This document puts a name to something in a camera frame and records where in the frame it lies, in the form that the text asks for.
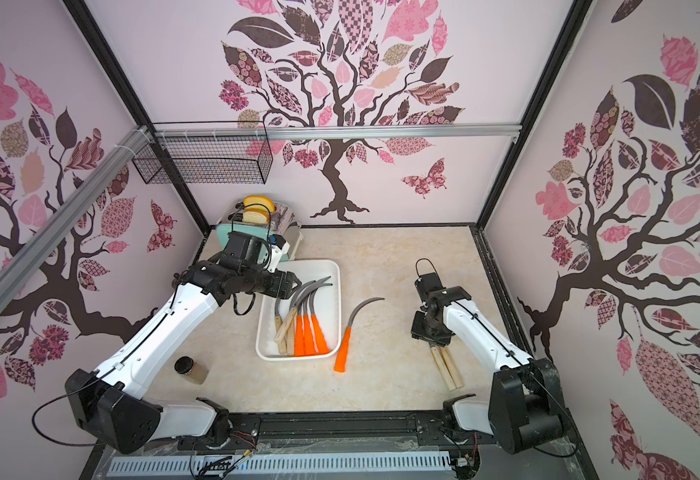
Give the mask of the orange handle sickle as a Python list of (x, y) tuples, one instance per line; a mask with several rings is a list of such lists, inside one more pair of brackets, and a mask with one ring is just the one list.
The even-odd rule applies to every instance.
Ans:
[(309, 313), (309, 300), (313, 294), (313, 288), (310, 287), (307, 293), (304, 295), (304, 299), (301, 304), (301, 324), (302, 327), (302, 355), (303, 356), (313, 356), (317, 353), (315, 343), (314, 343), (314, 333), (312, 330), (312, 322)]
[(320, 322), (317, 317), (317, 312), (315, 308), (315, 295), (317, 291), (326, 286), (327, 282), (329, 280), (329, 277), (325, 277), (324, 279), (321, 279), (317, 282), (318, 287), (310, 294), (309, 300), (308, 300), (308, 305), (309, 305), (309, 313), (310, 313), (310, 319), (311, 319), (311, 325), (312, 325), (312, 331), (313, 331), (313, 337), (314, 337), (314, 344), (316, 347), (316, 352), (319, 355), (323, 354), (328, 354), (330, 352), (323, 330), (321, 328)]
[(375, 302), (379, 301), (384, 301), (384, 297), (372, 297), (369, 299), (366, 299), (362, 302), (360, 302), (351, 312), (349, 320), (347, 322), (344, 335), (342, 337), (342, 342), (340, 344), (339, 351), (336, 356), (335, 360), (335, 365), (334, 365), (334, 371), (336, 373), (345, 373), (346, 372), (346, 365), (347, 365), (347, 358), (348, 358), (348, 353), (350, 349), (350, 340), (352, 336), (352, 327), (355, 321), (356, 316), (359, 314), (359, 312), (366, 307), (367, 305), (370, 305)]
[(295, 320), (295, 339), (294, 339), (294, 349), (295, 356), (301, 357), (305, 355), (305, 345), (304, 345), (304, 326), (303, 326), (303, 314), (302, 305), (304, 303), (305, 294), (302, 294), (297, 303), (297, 316)]

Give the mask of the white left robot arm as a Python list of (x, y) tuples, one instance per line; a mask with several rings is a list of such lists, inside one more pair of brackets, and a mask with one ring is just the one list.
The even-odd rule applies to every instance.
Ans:
[(68, 378), (65, 391), (76, 424), (121, 454), (168, 438), (193, 438), (207, 448), (223, 447), (231, 431), (226, 408), (207, 398), (161, 405), (145, 395), (189, 334), (227, 300), (240, 293), (289, 299), (301, 285), (292, 272), (196, 263), (180, 277), (175, 293), (144, 331), (94, 371), (78, 369)]

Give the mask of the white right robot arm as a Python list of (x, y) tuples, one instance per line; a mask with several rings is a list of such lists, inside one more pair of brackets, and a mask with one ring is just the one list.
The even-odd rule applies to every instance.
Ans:
[(447, 352), (458, 337), (491, 375), (487, 401), (474, 395), (444, 403), (457, 429), (488, 434), (516, 454), (565, 437), (573, 428), (560, 375), (552, 362), (516, 346), (480, 311), (461, 286), (446, 288), (435, 272), (415, 281), (421, 306), (411, 335), (426, 342), (450, 389), (457, 388), (455, 362)]

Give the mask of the white plastic storage tray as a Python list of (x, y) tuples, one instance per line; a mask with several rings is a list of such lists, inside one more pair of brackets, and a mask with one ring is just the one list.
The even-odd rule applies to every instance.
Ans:
[(301, 281), (318, 281), (329, 277), (327, 285), (320, 288), (315, 295), (315, 308), (317, 317), (323, 330), (328, 348), (328, 354), (313, 356), (282, 356), (274, 342), (274, 303), (275, 299), (266, 297), (262, 301), (259, 311), (259, 322), (255, 349), (257, 355), (265, 361), (287, 362), (306, 361), (330, 358), (336, 354), (341, 344), (342, 327), (342, 302), (341, 302), (341, 275), (336, 262), (325, 259), (289, 261), (282, 270), (293, 272)]

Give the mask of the yellow bread slice front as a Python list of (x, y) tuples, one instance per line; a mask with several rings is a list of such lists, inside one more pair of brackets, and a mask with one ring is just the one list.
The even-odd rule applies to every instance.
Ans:
[(245, 210), (242, 221), (251, 224), (265, 225), (270, 222), (270, 214), (262, 210)]

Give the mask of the yellow bread slice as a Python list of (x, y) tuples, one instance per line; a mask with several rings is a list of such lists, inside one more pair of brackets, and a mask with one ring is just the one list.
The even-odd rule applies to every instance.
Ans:
[(270, 214), (262, 210), (245, 210), (242, 221), (251, 224), (265, 225), (270, 222)]
[(246, 210), (258, 210), (268, 214), (273, 214), (277, 210), (272, 200), (259, 195), (247, 196), (243, 200), (243, 204)]

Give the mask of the mint green toaster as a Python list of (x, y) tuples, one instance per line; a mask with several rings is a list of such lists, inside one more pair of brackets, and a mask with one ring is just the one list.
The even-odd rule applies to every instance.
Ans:
[(275, 202), (274, 206), (275, 211), (270, 215), (270, 223), (265, 224), (260, 220), (255, 222), (245, 221), (244, 201), (240, 200), (237, 202), (228, 214), (220, 218), (216, 226), (215, 232), (220, 247), (224, 248), (227, 245), (231, 232), (241, 232), (262, 239), (268, 236), (280, 235), (289, 244), (289, 248), (282, 260), (295, 260), (297, 251), (304, 240), (301, 224), (294, 210), (288, 205)]

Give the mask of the yellow bread slice back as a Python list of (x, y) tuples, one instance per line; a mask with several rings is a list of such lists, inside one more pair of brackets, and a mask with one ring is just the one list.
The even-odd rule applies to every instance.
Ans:
[(243, 200), (243, 204), (246, 210), (258, 210), (268, 214), (273, 214), (277, 210), (272, 200), (259, 195), (247, 196)]

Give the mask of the small glass spice jar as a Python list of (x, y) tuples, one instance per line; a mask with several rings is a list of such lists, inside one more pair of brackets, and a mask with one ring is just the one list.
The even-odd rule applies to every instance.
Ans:
[(174, 363), (174, 370), (191, 383), (203, 384), (209, 374), (208, 368), (190, 356), (182, 356)]

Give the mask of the black base frame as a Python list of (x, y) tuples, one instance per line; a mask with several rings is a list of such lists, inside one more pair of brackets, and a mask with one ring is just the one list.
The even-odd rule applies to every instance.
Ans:
[(288, 453), (425, 452), (450, 455), (450, 472), (320, 473), (141, 479), (595, 479), (584, 443), (573, 433), (518, 454), (505, 452), (494, 437), (456, 428), (444, 411), (229, 413), (228, 442), (211, 449), (193, 438), (152, 441), (131, 454), (99, 442), (81, 478), (107, 479), (115, 457)]

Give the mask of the aluminium rail back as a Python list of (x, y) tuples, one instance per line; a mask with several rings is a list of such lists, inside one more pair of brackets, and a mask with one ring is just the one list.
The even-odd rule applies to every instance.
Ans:
[(316, 139), (387, 139), (387, 138), (442, 138), (442, 137), (511, 137), (520, 135), (522, 126), (512, 123), (465, 123), (443, 125), (391, 126), (324, 126), (324, 127), (256, 127), (222, 128), (216, 124), (167, 124), (156, 129), (153, 136), (169, 138), (201, 138), (222, 140), (227, 137), (253, 137), (255, 140), (316, 140)]

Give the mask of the aluminium rail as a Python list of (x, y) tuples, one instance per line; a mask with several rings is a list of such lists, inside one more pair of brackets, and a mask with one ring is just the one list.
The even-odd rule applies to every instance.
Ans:
[(324, 127), (256, 127), (222, 128), (216, 124), (167, 124), (156, 129), (153, 136), (169, 138), (201, 138), (222, 140), (227, 137), (253, 137), (255, 140), (316, 140), (316, 139), (387, 139), (387, 138), (442, 138), (442, 137), (511, 137), (520, 135), (522, 126), (512, 123), (465, 123), (443, 125), (391, 126), (324, 126)]
[(70, 233), (96, 197), (151, 139), (147, 127), (132, 129), (113, 147), (81, 187), (75, 189), (48, 222), (20, 248), (8, 266), (0, 271), (0, 313), (45, 262), (52, 250)]

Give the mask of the aluminium rail left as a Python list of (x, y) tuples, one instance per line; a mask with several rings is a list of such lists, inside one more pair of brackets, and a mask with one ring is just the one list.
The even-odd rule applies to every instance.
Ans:
[(0, 313), (45, 262), (52, 250), (70, 233), (96, 197), (151, 139), (147, 127), (132, 129), (113, 147), (81, 187), (75, 189), (48, 222), (20, 248), (8, 266), (0, 271)]

